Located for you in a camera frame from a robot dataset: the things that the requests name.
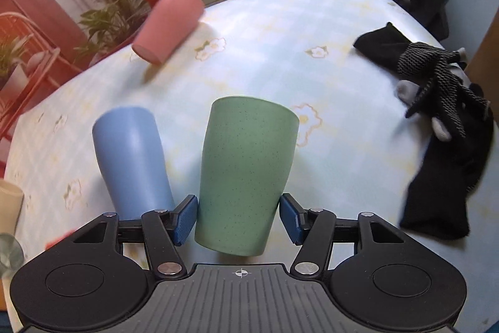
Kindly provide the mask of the green speckled cup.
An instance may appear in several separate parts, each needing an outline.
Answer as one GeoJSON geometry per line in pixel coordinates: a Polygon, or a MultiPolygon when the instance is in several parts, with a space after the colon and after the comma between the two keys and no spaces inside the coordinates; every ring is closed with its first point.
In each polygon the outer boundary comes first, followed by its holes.
{"type": "Polygon", "coordinates": [[[299,119],[285,106],[248,96],[213,102],[201,159],[195,241],[258,256],[285,189],[299,119]]]}

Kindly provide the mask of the blue cup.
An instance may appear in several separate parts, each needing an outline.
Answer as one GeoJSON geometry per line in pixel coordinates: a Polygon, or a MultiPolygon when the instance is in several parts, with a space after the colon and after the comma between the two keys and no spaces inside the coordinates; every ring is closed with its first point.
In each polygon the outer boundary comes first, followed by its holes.
{"type": "Polygon", "coordinates": [[[92,128],[95,156],[114,208],[122,220],[175,207],[161,137],[154,115],[140,106],[121,106],[92,128]]]}

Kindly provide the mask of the pink cup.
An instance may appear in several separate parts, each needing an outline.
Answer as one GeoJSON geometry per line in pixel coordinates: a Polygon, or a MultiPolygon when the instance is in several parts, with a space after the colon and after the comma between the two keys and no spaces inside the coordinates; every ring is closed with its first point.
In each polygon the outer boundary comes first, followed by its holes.
{"type": "Polygon", "coordinates": [[[205,12],[202,0],[159,0],[132,42],[146,62],[162,65],[196,29],[205,12]]]}

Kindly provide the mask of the black grey sock pile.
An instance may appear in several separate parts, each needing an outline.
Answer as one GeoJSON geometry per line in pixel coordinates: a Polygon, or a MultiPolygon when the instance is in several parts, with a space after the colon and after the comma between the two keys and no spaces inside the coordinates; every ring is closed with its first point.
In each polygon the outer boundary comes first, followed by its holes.
{"type": "Polygon", "coordinates": [[[392,23],[362,34],[354,48],[398,76],[406,117],[430,119],[430,143],[408,186],[400,227],[441,240],[465,238],[467,199],[486,167],[494,117],[480,85],[463,71],[464,52],[411,42],[392,23]]]}

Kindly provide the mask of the floral checked bed sheet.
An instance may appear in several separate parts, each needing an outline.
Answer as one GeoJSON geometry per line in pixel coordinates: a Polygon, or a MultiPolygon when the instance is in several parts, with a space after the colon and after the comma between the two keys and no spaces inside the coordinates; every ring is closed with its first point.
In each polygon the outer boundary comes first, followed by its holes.
{"type": "Polygon", "coordinates": [[[394,24],[411,41],[432,36],[390,0],[228,0],[162,66],[114,53],[23,114],[5,177],[25,194],[15,236],[26,259],[112,209],[91,135],[102,113],[140,105],[157,120],[173,197],[197,193],[214,100],[249,95],[299,117],[286,190],[344,218],[361,211],[397,224],[430,127],[404,117],[392,74],[354,50],[394,24]]]}

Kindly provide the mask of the wooden board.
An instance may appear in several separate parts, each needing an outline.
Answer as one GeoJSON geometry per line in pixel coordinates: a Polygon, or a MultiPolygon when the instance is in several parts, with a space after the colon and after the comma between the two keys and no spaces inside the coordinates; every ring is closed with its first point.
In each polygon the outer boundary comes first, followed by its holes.
{"type": "Polygon", "coordinates": [[[466,68],[469,79],[480,85],[492,109],[498,110],[499,98],[499,26],[496,13],[471,63],[466,68]]]}

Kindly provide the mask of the printed room backdrop curtain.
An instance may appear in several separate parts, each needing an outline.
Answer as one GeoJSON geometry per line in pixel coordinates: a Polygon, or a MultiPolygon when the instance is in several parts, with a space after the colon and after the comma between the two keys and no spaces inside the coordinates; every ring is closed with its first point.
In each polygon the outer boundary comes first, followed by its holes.
{"type": "Polygon", "coordinates": [[[158,0],[1,0],[1,138],[19,116],[129,44],[158,0]]]}

